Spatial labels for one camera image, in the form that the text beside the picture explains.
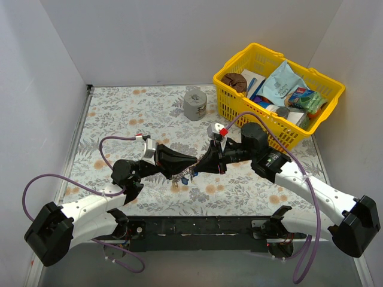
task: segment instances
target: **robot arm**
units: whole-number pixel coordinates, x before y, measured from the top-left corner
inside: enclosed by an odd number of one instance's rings
[[[111,175],[113,184],[101,190],[105,194],[116,194],[124,188],[123,194],[111,197],[90,195],[61,206],[48,203],[28,229],[25,240],[42,263],[50,266],[81,242],[109,234],[115,239],[122,238],[132,223],[118,208],[138,196],[144,187],[141,178],[160,172],[172,179],[194,164],[190,168],[192,176],[199,172],[224,174],[227,164],[251,160],[256,174],[312,203],[305,176],[288,156],[269,146],[268,136],[258,124],[248,123],[242,127],[241,143],[222,135],[222,128],[219,124],[209,127],[208,134],[212,140],[198,163],[195,157],[180,154],[146,138],[142,159],[116,161]],[[321,237],[332,239],[346,254],[360,257],[380,230],[375,202],[367,196],[356,199],[314,177],[310,180],[320,209],[324,212],[321,216]],[[295,232],[315,235],[316,217],[314,213],[282,206],[261,226],[251,229],[251,233],[274,238]]]
[[[194,172],[224,174],[227,164],[251,160],[251,168],[256,174],[313,203],[306,176],[287,155],[269,146],[268,134],[259,124],[247,123],[242,126],[241,143],[226,139],[226,133],[222,133],[222,130],[220,124],[212,124],[208,128],[212,140],[208,151],[194,167]],[[321,215],[321,237],[332,239],[349,256],[360,257],[380,230],[376,203],[368,196],[357,199],[342,193],[313,176],[310,181],[320,210],[324,213]],[[293,232],[314,236],[315,214],[290,209],[290,206],[278,209],[254,231],[274,237]]]

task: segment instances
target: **blue snack bag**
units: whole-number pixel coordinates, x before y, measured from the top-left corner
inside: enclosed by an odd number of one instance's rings
[[[276,106],[285,106],[286,96],[297,88],[308,88],[305,81],[296,75],[284,60],[263,83],[257,96],[265,97]]]

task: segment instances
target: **brown round object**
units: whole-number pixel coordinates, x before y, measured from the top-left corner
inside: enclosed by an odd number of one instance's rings
[[[238,93],[243,93],[247,89],[247,82],[244,76],[237,73],[228,73],[223,76],[222,83],[232,87]]]

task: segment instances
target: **snack bag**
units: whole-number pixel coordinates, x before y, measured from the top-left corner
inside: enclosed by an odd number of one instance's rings
[[[265,97],[276,106],[284,106],[287,95],[299,87],[307,88],[307,85],[284,60],[266,79],[257,96]]]
[[[287,96],[286,103],[310,114],[315,114],[327,103],[327,100],[317,91],[309,90],[308,88],[297,88],[294,93]]]

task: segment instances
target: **red cap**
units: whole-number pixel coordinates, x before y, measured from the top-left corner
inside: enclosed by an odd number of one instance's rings
[[[220,130],[220,135],[222,135],[222,136],[227,135],[227,133],[228,133],[228,131],[227,131],[227,129],[225,129],[225,128],[223,128],[223,129]]]

